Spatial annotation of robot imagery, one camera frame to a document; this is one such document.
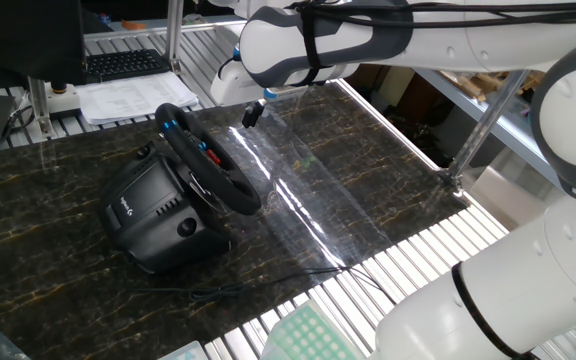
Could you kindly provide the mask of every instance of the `paper document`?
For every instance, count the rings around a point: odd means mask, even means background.
[[[153,114],[163,103],[197,104],[193,94],[172,72],[77,86],[81,112],[92,125]]]

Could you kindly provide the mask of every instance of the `marble tabletop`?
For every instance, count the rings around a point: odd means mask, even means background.
[[[338,84],[273,104],[255,128],[242,106],[190,114],[229,151],[259,192],[254,216],[227,213],[237,246],[225,255],[148,276],[110,245],[99,191],[154,121],[0,152],[0,331],[32,359],[158,359],[211,341],[331,275],[298,278],[237,298],[132,287],[255,283],[306,267],[354,265],[467,204]]]

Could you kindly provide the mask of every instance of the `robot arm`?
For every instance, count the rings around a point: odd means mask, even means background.
[[[546,71],[576,47],[576,23],[460,28],[457,27],[459,23],[498,21],[499,16],[463,11],[385,12],[384,15],[375,15],[375,11],[369,10],[370,7],[395,9],[427,4],[422,1],[355,0],[334,6],[316,5],[321,7],[316,11],[333,16],[346,12],[332,9],[349,8],[351,10],[348,12],[353,15],[348,17],[357,20],[407,23],[411,27],[365,26],[320,15],[309,27],[304,24],[303,9],[298,12],[294,9],[261,7],[250,15],[241,33],[241,62],[229,64],[223,73],[236,74],[232,79],[237,78],[239,82],[252,80],[262,88],[270,88],[347,76],[358,63],[476,72],[526,68]],[[473,3],[476,4],[472,0],[445,2],[457,6]],[[358,5],[364,10],[356,9]],[[457,25],[451,28],[425,28],[429,24],[440,23]],[[310,54],[306,48],[308,41],[305,41],[308,38],[312,39],[313,44],[308,49]],[[313,52],[320,69],[314,77],[308,78],[313,74]],[[219,93],[220,86],[233,88],[227,84],[228,81],[216,79],[215,92]]]
[[[358,63],[477,72],[548,71],[533,98],[533,133],[570,197],[398,304],[379,324],[377,350],[371,357],[519,358],[576,327],[576,21],[424,28],[525,14],[440,12],[428,7],[412,13],[385,11],[428,6],[419,1],[423,0],[350,1],[335,6],[352,9],[340,12],[347,15],[345,20],[317,14],[310,25],[295,10],[262,7],[241,33],[235,54],[240,61],[224,66],[213,83],[213,96],[228,99],[237,94],[239,102],[256,100],[264,88],[343,77]],[[469,6],[476,1],[444,3]],[[549,4],[553,11],[570,5],[554,3],[559,5]],[[377,6],[384,14],[367,6]],[[415,26],[367,25],[377,20]]]

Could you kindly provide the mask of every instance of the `black cable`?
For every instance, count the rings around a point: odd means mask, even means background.
[[[403,6],[365,6],[344,5],[332,6],[321,1],[294,3],[287,8],[298,12],[309,9],[316,16],[371,27],[397,27],[413,29],[446,29],[446,28],[469,28],[487,26],[521,25],[532,23],[544,24],[572,24],[576,23],[576,3],[563,4],[530,4],[530,5],[452,5],[441,3],[419,3]],[[351,17],[357,15],[357,11],[365,13],[416,12],[416,11],[441,11],[441,12],[487,12],[502,17],[502,19],[484,19],[456,22],[402,22],[388,20],[363,20]],[[546,14],[527,15],[513,17],[504,12],[547,12]]]
[[[223,70],[226,67],[226,65],[228,65],[233,60],[235,60],[235,58],[231,57],[230,59],[224,61],[223,64],[221,64],[221,66],[219,67],[219,70],[217,70],[217,77],[219,78],[219,80],[221,80],[221,70]]]
[[[122,279],[115,272],[115,267],[112,265],[112,259],[111,259],[112,254],[122,254],[122,255],[124,255],[124,254],[122,252],[110,252],[110,254],[109,254],[109,252],[106,251],[106,252],[103,252],[102,255],[106,259],[108,270],[110,271],[111,275],[113,276],[113,278],[117,282],[118,289],[120,291],[126,291],[126,292],[130,292],[130,293],[180,293],[180,294],[188,294],[189,299],[192,302],[209,303],[209,302],[221,300],[224,297],[236,297],[236,296],[241,295],[241,294],[243,294],[249,290],[257,290],[257,289],[262,289],[262,288],[266,288],[269,286],[274,286],[274,285],[277,285],[279,283],[282,283],[282,282],[290,280],[290,279],[295,279],[295,278],[299,278],[299,277],[308,277],[308,276],[319,275],[319,274],[348,271],[352,276],[354,276],[354,273],[361,274],[363,276],[363,278],[361,279],[362,281],[368,283],[370,286],[373,286],[374,288],[383,292],[384,295],[390,301],[392,301],[393,304],[396,304],[396,302],[390,297],[390,295],[388,295],[388,293],[370,275],[367,275],[366,273],[364,273],[360,270],[357,270],[357,269],[354,269],[351,267],[344,267],[344,266],[328,267],[328,268],[305,268],[305,269],[303,269],[302,272],[289,274],[289,275],[286,275],[286,276],[283,276],[283,277],[280,277],[277,279],[269,280],[269,281],[253,283],[251,285],[246,285],[242,282],[234,282],[234,283],[225,284],[225,285],[218,286],[218,287],[132,288],[131,286],[129,286],[125,282],[125,279]]]
[[[418,3],[401,6],[366,6],[344,5],[329,6],[329,4],[313,3],[315,9],[327,9],[335,12],[378,11],[378,12],[558,12],[576,11],[576,3],[560,4],[524,4],[524,5],[454,5],[445,3]]]
[[[350,16],[330,14],[325,11],[315,10],[317,16],[348,22],[357,25],[370,27],[395,27],[395,28],[412,28],[412,29],[452,29],[452,28],[471,28],[471,27],[488,27],[488,26],[506,26],[521,25],[534,23],[552,23],[553,21],[575,21],[576,12],[574,13],[555,13],[530,15],[522,17],[512,17],[503,19],[486,19],[472,21],[446,21],[446,22],[402,22],[402,21],[385,21],[385,20],[363,20]]]

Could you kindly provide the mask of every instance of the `steering wheel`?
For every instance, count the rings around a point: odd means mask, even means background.
[[[259,194],[248,178],[199,121],[173,104],[159,106],[155,121],[203,188],[240,214],[252,215],[261,208]]]

